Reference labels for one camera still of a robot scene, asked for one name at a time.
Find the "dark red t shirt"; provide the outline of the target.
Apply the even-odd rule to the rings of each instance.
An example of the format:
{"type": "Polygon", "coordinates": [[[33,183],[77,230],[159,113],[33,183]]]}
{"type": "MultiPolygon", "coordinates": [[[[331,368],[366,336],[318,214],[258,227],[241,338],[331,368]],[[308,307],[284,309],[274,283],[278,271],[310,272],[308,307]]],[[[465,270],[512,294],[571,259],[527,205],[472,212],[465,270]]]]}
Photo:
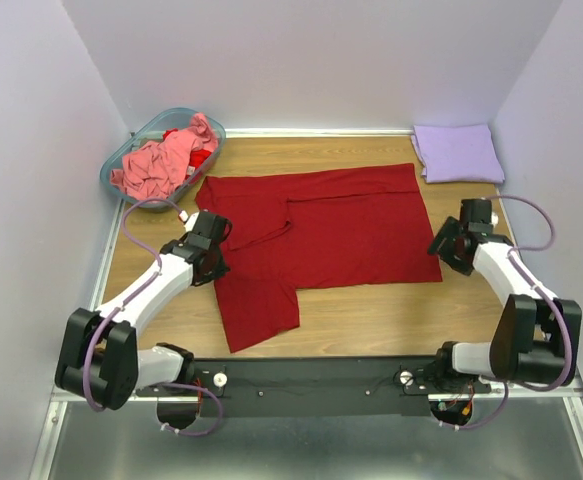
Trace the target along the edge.
{"type": "Polygon", "coordinates": [[[204,179],[195,201],[233,225],[215,281],[231,352],[300,325],[299,289],[442,279],[412,164],[204,179]]]}

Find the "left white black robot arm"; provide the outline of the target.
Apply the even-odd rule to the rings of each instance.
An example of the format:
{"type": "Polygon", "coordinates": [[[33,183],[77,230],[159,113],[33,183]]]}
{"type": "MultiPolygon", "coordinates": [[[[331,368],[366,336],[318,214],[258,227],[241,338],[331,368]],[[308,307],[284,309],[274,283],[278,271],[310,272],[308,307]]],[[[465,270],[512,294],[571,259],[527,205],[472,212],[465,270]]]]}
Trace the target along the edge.
{"type": "Polygon", "coordinates": [[[97,411],[121,408],[135,391],[161,385],[172,395],[195,382],[194,354],[168,343],[141,350],[138,337],[179,294],[229,272],[221,251],[232,223],[200,211],[182,237],[165,244],[151,266],[122,293],[68,318],[55,385],[97,411]]]}

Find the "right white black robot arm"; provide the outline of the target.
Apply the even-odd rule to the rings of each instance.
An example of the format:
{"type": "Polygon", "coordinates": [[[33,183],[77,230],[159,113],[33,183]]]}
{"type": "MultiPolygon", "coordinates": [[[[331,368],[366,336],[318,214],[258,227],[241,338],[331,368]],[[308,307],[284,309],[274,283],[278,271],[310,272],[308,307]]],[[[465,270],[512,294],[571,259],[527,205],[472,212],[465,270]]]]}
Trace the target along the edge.
{"type": "Polygon", "coordinates": [[[526,267],[520,248],[496,233],[489,198],[464,199],[428,252],[452,270],[479,273],[503,306],[491,341],[446,342],[436,353],[431,379],[451,392],[467,377],[513,382],[534,391],[568,385],[576,373],[582,309],[560,298],[526,267]]]}

